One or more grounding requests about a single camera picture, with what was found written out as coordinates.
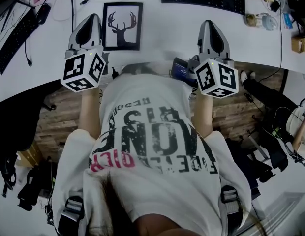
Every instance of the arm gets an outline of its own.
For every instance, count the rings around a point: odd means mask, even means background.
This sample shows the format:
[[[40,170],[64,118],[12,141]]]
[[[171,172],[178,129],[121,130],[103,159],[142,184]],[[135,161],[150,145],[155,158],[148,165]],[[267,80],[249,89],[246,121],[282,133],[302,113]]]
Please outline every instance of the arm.
[[[95,139],[99,137],[101,132],[99,110],[99,88],[84,91],[78,128],[88,131]]]
[[[202,95],[199,90],[197,90],[192,123],[203,138],[213,131],[213,98]]]
[[[294,141],[292,142],[292,147],[294,148],[294,151],[298,151],[301,144],[301,138],[304,136],[304,132],[305,132],[305,118],[297,131]]]

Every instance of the chair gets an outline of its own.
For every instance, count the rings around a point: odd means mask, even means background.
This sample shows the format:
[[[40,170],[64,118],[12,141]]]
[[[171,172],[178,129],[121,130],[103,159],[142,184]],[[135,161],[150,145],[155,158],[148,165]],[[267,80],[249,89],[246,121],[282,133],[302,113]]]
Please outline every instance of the chair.
[[[16,182],[15,162],[17,151],[27,150],[35,136],[41,107],[55,109],[44,104],[47,95],[61,88],[60,81],[53,81],[13,96],[0,103],[0,171],[5,187],[12,190]]]

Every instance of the framed picture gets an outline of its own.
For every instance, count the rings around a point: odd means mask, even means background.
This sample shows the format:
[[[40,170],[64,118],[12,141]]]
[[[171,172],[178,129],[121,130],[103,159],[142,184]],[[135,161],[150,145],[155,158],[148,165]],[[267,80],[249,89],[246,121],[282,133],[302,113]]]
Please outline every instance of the framed picture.
[[[103,47],[105,51],[139,50],[143,3],[113,2],[103,7]]]

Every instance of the black strap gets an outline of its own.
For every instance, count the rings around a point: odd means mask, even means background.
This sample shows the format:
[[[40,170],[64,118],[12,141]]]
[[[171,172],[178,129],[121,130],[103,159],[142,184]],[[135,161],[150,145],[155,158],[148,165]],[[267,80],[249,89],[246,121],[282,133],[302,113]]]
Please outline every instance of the black strap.
[[[79,196],[68,198],[59,221],[59,234],[61,236],[78,236],[79,222],[83,217],[83,199]]]
[[[224,186],[221,189],[221,201],[226,205],[230,236],[240,227],[243,218],[243,210],[236,189],[230,185]]]

